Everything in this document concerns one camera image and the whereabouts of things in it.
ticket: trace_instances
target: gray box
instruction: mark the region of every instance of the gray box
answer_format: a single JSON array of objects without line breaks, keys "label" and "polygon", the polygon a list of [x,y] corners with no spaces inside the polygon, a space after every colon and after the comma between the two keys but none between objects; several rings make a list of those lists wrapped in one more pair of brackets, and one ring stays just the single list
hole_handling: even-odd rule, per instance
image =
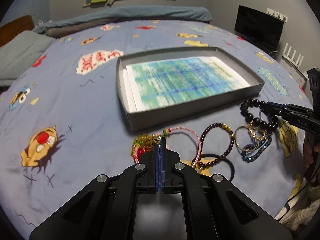
[{"label": "gray box", "polygon": [[[250,87],[207,98],[200,98],[186,103],[130,113],[123,76],[123,70],[127,65],[164,59],[213,56],[216,56],[229,67],[234,69],[250,84]],[[124,55],[123,57],[118,58],[116,65],[116,79],[118,95],[133,131],[207,111],[248,97],[253,97],[260,93],[264,85],[264,80],[257,73],[228,52],[217,47],[169,48]]]}]

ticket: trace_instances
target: black bead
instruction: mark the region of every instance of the black bead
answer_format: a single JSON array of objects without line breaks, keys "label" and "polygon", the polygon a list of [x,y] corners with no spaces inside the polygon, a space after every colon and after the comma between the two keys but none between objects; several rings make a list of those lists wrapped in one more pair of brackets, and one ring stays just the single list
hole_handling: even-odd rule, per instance
[{"label": "black bead", "polygon": [[248,113],[247,116],[245,117],[246,122],[251,122],[253,120],[253,114]]},{"label": "black bead", "polygon": [[259,107],[260,101],[259,101],[258,99],[255,99],[255,100],[253,101],[253,105],[254,105],[255,107]]},{"label": "black bead", "polygon": [[277,130],[277,128],[278,128],[278,124],[274,123],[274,124],[272,125],[272,131]]},{"label": "black bead", "polygon": [[265,101],[260,101],[260,104],[259,104],[260,109],[263,109],[264,104],[265,104]]},{"label": "black bead", "polygon": [[271,123],[268,123],[268,124],[267,124],[266,130],[267,130],[268,132],[271,132],[271,131],[272,131],[272,124],[271,124]]},{"label": "black bead", "polygon": [[253,126],[259,126],[260,124],[260,119],[258,117],[254,118],[252,121]]},{"label": "black bead", "polygon": [[273,124],[278,123],[278,117],[274,116],[274,117],[272,118],[272,123],[273,123]]},{"label": "black bead", "polygon": [[240,106],[240,110],[248,110],[248,107],[249,105],[247,103],[243,103],[241,106]]},{"label": "black bead", "polygon": [[248,110],[242,110],[242,111],[240,112],[240,114],[241,114],[242,116],[247,116],[248,113],[249,113]]},{"label": "black bead", "polygon": [[248,106],[253,107],[253,99],[248,99],[246,103],[248,104]]},{"label": "black bead", "polygon": [[265,130],[267,128],[267,123],[265,121],[260,122],[260,128]]}]

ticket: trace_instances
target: paper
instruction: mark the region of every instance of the paper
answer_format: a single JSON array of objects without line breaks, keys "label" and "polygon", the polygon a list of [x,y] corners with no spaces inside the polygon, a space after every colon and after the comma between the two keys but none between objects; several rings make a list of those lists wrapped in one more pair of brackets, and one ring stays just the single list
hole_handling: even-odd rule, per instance
[{"label": "paper", "polygon": [[189,57],[127,65],[138,112],[249,87],[217,57]]}]

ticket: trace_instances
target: tv screen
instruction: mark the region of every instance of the tv screen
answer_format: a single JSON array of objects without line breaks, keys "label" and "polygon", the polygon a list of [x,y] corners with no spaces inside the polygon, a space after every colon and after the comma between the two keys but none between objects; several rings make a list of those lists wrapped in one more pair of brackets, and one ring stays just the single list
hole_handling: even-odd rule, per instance
[{"label": "tv screen", "polygon": [[239,5],[235,31],[276,50],[283,25],[283,21],[271,15]]}]

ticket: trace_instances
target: metal screw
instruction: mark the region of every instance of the metal screw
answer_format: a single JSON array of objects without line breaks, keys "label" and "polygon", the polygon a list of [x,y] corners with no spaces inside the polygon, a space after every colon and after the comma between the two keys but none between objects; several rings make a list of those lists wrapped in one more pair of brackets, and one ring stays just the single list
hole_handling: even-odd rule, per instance
[{"label": "metal screw", "polygon": [[184,164],[183,163],[176,163],[174,165],[174,167],[177,169],[177,170],[183,170],[184,169]]},{"label": "metal screw", "polygon": [[216,182],[221,182],[223,181],[223,177],[220,174],[214,174],[213,180]]},{"label": "metal screw", "polygon": [[97,177],[97,182],[102,183],[102,182],[105,182],[106,180],[107,180],[107,176],[106,175],[99,175]]},{"label": "metal screw", "polygon": [[145,165],[142,164],[142,163],[138,163],[138,164],[135,166],[135,168],[136,168],[136,170],[138,170],[138,171],[142,171],[142,170],[144,170]]}]

